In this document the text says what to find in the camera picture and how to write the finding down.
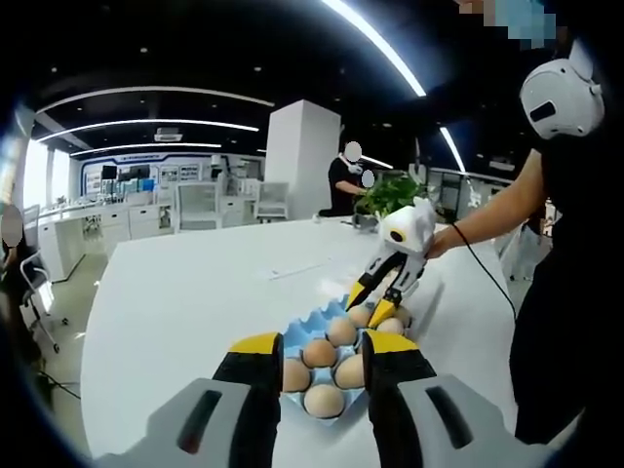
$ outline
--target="computer monitor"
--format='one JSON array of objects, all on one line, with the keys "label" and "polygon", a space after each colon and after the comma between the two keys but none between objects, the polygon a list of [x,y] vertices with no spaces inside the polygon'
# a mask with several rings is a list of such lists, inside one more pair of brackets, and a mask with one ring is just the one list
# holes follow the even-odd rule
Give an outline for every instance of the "computer monitor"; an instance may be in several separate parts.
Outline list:
[{"label": "computer monitor", "polygon": [[102,166],[101,179],[115,180],[117,178],[117,166]]}]

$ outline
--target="display board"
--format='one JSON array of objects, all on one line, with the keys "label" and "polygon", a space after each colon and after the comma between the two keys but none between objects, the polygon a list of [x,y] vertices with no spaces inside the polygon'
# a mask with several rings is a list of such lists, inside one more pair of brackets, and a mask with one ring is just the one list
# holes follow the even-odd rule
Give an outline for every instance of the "display board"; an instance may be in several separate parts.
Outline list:
[{"label": "display board", "polygon": [[185,164],[179,167],[179,181],[199,180],[199,164]]}]

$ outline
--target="air vent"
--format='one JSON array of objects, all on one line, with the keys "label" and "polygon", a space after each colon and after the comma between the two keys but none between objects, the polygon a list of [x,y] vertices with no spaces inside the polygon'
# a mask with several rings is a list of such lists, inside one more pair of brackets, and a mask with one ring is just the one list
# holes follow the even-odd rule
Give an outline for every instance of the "air vent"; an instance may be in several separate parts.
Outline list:
[{"label": "air vent", "polygon": [[158,141],[159,143],[177,143],[182,141],[182,134],[179,132],[178,128],[160,127],[156,130],[154,141]]}]

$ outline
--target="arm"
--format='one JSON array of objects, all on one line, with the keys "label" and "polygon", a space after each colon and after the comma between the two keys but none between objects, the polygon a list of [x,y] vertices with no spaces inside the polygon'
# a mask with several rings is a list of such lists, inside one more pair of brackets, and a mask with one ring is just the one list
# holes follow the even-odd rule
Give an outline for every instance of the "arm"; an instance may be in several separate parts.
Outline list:
[{"label": "arm", "polygon": [[[545,202],[541,154],[533,149],[518,178],[487,205],[458,221],[456,226],[470,244],[486,241],[511,231]],[[455,229],[449,226],[436,234],[429,257],[440,256],[463,243]]]},{"label": "arm", "polygon": [[350,193],[351,195],[364,195],[367,193],[365,188],[358,187],[346,180],[341,180],[335,184],[335,188],[342,192]]}]

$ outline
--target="gray floor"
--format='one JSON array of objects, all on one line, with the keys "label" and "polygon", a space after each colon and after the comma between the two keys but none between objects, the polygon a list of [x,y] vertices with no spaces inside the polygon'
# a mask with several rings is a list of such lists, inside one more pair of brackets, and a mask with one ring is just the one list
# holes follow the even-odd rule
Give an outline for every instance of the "gray floor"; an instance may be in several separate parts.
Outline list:
[{"label": "gray floor", "polygon": [[[67,317],[70,324],[67,327],[56,326],[53,329],[53,335],[60,346],[59,354],[54,353],[45,339],[40,339],[48,361],[46,372],[59,382],[67,383],[68,388],[77,394],[80,394],[80,363],[87,320],[98,290],[98,281],[105,267],[105,255],[88,254],[68,281],[53,286],[55,295],[53,316]],[[516,310],[520,310],[529,286],[530,282],[524,280],[508,284]],[[77,449],[88,455],[89,446],[85,437],[80,402],[56,389],[53,394],[53,405],[60,430]]]}]

